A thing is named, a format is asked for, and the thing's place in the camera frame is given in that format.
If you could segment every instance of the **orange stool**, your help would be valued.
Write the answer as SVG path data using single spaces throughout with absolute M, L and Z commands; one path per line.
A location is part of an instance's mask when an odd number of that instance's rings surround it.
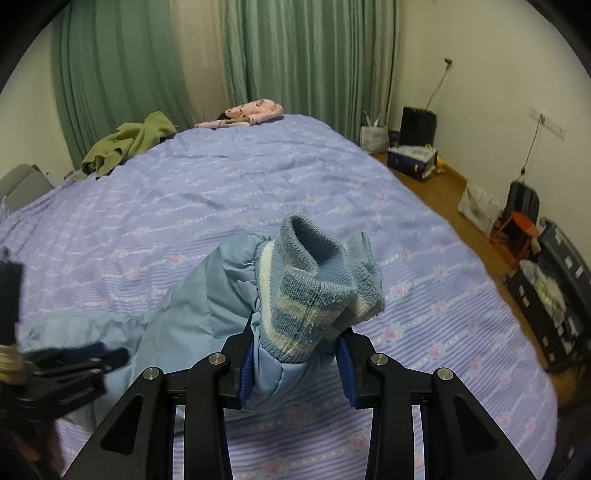
M 516 224 L 521 230 L 521 235 L 515 242 L 515 245 L 509 244 L 510 239 L 504 232 L 511 222 Z M 513 270 L 516 270 L 519 267 L 519 262 L 527 256 L 531 241 L 538 235 L 538 229 L 535 227 L 534 222 L 521 212 L 512 212 L 509 219 L 491 236 L 491 243 L 509 266 Z

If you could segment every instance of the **white wall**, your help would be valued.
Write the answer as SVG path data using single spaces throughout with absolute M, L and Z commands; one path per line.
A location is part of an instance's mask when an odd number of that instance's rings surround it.
M 60 183 L 73 169 L 51 78 L 51 25 L 31 44 L 0 93 L 0 145 L 0 177 L 28 163 Z
M 505 204 L 536 122 L 530 106 L 568 128 L 562 140 L 541 128 L 526 181 L 540 216 L 554 219 L 591 264 L 591 79 L 558 31 L 526 0 L 398 0 L 400 57 L 391 128 L 402 107 L 431 108 L 440 154 Z

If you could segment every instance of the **plastic bag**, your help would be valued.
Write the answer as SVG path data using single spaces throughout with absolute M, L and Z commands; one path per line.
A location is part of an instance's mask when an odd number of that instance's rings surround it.
M 368 126 L 361 127 L 361 148 L 363 148 L 367 153 L 385 152 L 390 146 L 388 128 L 378 127 L 379 117 L 375 119 L 375 122 L 372 125 L 371 121 L 369 120 L 369 115 L 365 112 L 364 114 Z
M 491 235 L 492 227 L 502 211 L 496 199 L 473 183 L 466 185 L 457 209 L 486 236 Z

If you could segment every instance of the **wooden floor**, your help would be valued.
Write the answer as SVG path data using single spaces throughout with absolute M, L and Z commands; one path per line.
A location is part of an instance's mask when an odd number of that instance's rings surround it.
M 376 155 L 381 163 L 386 163 L 386 155 Z M 444 217 L 454 228 L 462 241 L 473 249 L 484 263 L 488 274 L 494 280 L 497 289 L 505 301 L 511 306 L 515 316 L 521 324 L 521 329 L 526 337 L 534 345 L 540 364 L 547 366 L 542 350 L 532 332 L 525 317 L 521 313 L 515 300 L 501 283 L 501 275 L 509 273 L 509 267 L 501 255 L 492 247 L 488 238 L 485 237 L 472 223 L 457 211 L 457 204 L 460 202 L 462 193 L 466 186 L 466 180 L 453 170 L 443 175 L 427 180 L 426 182 L 414 180 L 399 171 L 391 170 L 402 183 L 404 183 L 415 195 L 417 195 L 427 206 Z M 552 382 L 558 396 L 559 403 L 565 403 L 574 397 L 576 390 L 576 373 L 566 371 L 559 375 L 552 375 Z

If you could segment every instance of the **gray chair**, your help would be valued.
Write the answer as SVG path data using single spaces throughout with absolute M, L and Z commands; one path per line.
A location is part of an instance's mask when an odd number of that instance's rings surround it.
M 30 165 L 14 167 L 0 179 L 0 199 L 6 197 L 6 206 L 14 212 L 53 188 L 49 180 L 39 170 Z

